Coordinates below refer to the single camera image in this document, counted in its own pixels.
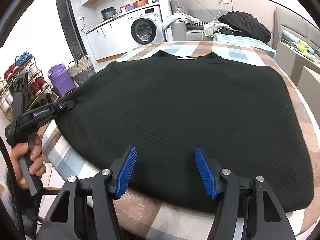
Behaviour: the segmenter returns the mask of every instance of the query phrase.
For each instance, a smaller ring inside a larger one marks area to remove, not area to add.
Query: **checkered tablecloth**
[[[262,50],[250,46],[236,46],[224,42],[178,41],[144,45],[133,49],[117,61],[143,59],[159,50],[176,56],[198,57],[211,51],[219,56],[257,67],[268,65],[283,78],[292,100],[303,137],[310,152],[314,170],[315,198],[308,208],[287,214],[294,233],[297,235],[314,224],[320,215],[320,130],[304,98],[279,66]],[[43,136],[43,154],[64,180],[71,175],[84,179],[94,176],[99,169],[83,159],[66,141],[52,121]],[[128,188],[119,201],[115,201],[120,225],[143,238],[154,239],[207,239],[214,215],[172,206],[150,198]],[[236,236],[240,239],[243,219],[238,219]]]
[[[233,44],[241,47],[250,46],[257,49],[261,49],[267,55],[269,55],[273,60],[276,59],[276,52],[277,52],[276,50],[269,47],[267,44],[264,44],[262,41],[259,41],[253,38],[215,33],[213,35],[213,42],[216,42],[216,41],[221,43],[226,43],[226,44]]]

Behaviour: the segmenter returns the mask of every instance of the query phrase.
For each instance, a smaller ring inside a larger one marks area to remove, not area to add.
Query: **black jacket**
[[[219,21],[228,24],[235,30],[244,31],[248,37],[260,40],[263,43],[267,43],[271,39],[271,33],[268,28],[249,13],[228,12],[219,17]]]

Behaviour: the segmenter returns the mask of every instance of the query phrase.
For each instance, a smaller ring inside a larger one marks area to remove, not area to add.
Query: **blue shoe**
[[[32,54],[30,54],[29,52],[25,51],[22,55],[22,58],[24,58],[26,61],[28,61],[29,59],[32,58]]]
[[[21,56],[17,56],[14,62],[16,66],[21,67],[27,62],[27,60],[25,58],[22,58]]]

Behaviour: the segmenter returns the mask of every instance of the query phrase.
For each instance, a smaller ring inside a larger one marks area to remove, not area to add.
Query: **human hand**
[[[36,135],[35,137],[35,144],[35,147],[32,149],[32,152],[30,153],[30,160],[33,163],[29,168],[29,172],[31,175],[42,176],[42,174],[44,174],[46,171],[46,167],[43,164],[43,157],[42,155],[40,155],[42,146],[41,138],[38,135]],[[12,162],[14,174],[16,175],[17,183],[23,189],[28,189],[28,185],[21,171],[19,157],[26,154],[28,149],[28,143],[18,143],[9,151],[9,156]]]

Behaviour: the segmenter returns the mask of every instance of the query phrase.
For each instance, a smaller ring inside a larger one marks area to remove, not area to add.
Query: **silver bolt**
[[[109,169],[104,169],[104,170],[101,171],[101,174],[104,175],[104,176],[106,176],[106,175],[109,175],[110,172],[111,172],[111,170],[109,170]]]
[[[69,181],[69,182],[74,182],[76,179],[77,179],[76,176],[70,176],[70,177],[68,178],[68,181]]]
[[[257,181],[259,181],[259,182],[263,182],[263,181],[264,181],[264,177],[262,177],[262,176],[260,176],[260,175],[258,175],[258,176],[256,177],[256,179],[257,179]]]
[[[223,175],[230,175],[231,174],[231,171],[228,169],[223,169],[221,172]]]

